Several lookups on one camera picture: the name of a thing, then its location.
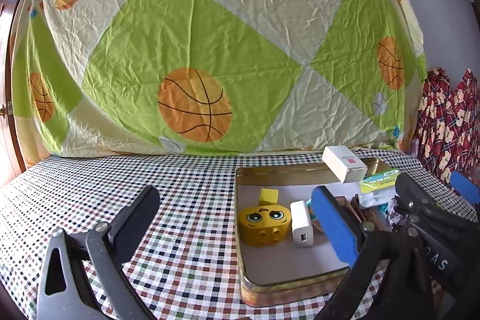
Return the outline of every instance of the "wooden door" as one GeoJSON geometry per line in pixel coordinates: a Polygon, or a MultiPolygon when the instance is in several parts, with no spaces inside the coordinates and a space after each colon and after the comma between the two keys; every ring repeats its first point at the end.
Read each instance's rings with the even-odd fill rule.
{"type": "Polygon", "coordinates": [[[0,188],[25,171],[11,105],[11,26],[20,0],[0,0],[0,188]]]}

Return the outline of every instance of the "yellow cube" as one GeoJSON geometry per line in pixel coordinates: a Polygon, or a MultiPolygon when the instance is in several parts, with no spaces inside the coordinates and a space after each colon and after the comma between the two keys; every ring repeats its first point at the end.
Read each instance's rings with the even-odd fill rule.
{"type": "Polygon", "coordinates": [[[284,206],[254,206],[238,214],[238,231],[247,246],[276,244],[285,239],[291,222],[290,210],[284,206]]]}
{"type": "Polygon", "coordinates": [[[260,197],[258,198],[258,206],[277,205],[278,204],[278,190],[262,189],[260,197]]]}

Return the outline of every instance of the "toy eye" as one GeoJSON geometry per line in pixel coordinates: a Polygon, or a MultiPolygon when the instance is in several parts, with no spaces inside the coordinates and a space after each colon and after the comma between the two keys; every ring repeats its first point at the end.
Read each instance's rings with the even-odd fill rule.
{"type": "Polygon", "coordinates": [[[282,211],[271,211],[270,217],[274,220],[281,220],[283,219],[283,212],[282,211]]]}
{"type": "Polygon", "coordinates": [[[247,214],[247,220],[251,223],[257,223],[262,220],[262,215],[259,213],[247,214]]]}

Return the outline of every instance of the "metal bolt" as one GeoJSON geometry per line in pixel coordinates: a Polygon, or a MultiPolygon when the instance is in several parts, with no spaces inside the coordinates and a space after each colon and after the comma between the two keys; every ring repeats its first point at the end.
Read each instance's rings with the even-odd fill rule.
{"type": "Polygon", "coordinates": [[[411,236],[412,238],[416,238],[419,234],[419,232],[412,226],[409,229],[407,229],[406,231],[409,234],[409,236],[411,236]]]}
{"type": "Polygon", "coordinates": [[[366,232],[371,232],[371,231],[374,231],[375,230],[375,224],[373,224],[372,222],[370,221],[364,221],[362,224],[361,224],[361,227],[364,231],[366,232]]]}
{"type": "Polygon", "coordinates": [[[52,236],[54,238],[59,238],[62,235],[63,235],[63,229],[62,228],[55,228],[52,232],[52,236]]]}
{"type": "Polygon", "coordinates": [[[105,232],[109,228],[109,223],[102,221],[95,226],[97,232],[105,232]]]}
{"type": "Polygon", "coordinates": [[[419,217],[416,214],[411,214],[409,219],[412,223],[418,223],[420,221],[419,217]]]}

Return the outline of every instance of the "white cardboard box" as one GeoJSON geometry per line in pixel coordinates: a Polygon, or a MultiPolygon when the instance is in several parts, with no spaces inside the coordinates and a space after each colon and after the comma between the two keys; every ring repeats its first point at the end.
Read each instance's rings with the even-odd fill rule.
{"type": "Polygon", "coordinates": [[[367,172],[365,163],[344,145],[325,147],[322,160],[341,183],[359,182],[367,172]]]}

